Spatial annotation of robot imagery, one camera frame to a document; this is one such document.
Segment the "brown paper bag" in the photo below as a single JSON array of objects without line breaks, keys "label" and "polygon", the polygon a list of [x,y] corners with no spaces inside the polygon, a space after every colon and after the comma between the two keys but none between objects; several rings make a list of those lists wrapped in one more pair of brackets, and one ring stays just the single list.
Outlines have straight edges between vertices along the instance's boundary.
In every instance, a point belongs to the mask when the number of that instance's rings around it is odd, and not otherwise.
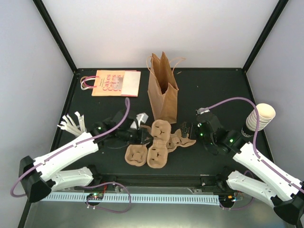
[{"label": "brown paper bag", "polygon": [[152,53],[147,60],[150,61],[147,64],[150,72],[147,92],[154,120],[161,119],[174,124],[177,122],[179,91],[174,70],[185,58],[169,60],[162,52],[161,57]]}]

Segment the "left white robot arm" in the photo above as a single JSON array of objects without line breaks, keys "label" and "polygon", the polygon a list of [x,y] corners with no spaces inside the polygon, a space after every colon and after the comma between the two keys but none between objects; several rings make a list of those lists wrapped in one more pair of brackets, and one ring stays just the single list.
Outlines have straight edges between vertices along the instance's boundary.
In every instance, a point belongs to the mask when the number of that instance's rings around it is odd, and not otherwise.
[{"label": "left white robot arm", "polygon": [[73,141],[53,152],[35,159],[24,157],[20,161],[19,177],[29,202],[38,202],[51,192],[71,187],[98,189],[102,184],[102,175],[95,165],[88,164],[76,170],[65,170],[65,167],[97,152],[107,141],[135,145],[150,143],[152,136],[140,126],[147,119],[146,113],[130,112],[125,116],[119,111],[113,118],[95,123],[89,132],[78,131]]}]

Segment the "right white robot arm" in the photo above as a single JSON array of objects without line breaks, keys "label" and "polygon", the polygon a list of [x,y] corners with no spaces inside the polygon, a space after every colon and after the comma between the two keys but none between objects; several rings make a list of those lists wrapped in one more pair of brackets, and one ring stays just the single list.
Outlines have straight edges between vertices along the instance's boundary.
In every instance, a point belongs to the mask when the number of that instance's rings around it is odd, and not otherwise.
[{"label": "right white robot arm", "polygon": [[226,155],[258,178],[224,167],[216,175],[220,191],[241,191],[269,205],[283,221],[296,225],[304,213],[304,183],[278,168],[267,157],[254,151],[254,145],[235,130],[226,130],[210,111],[197,111],[194,123],[183,122],[183,138],[201,143],[214,155]]}]

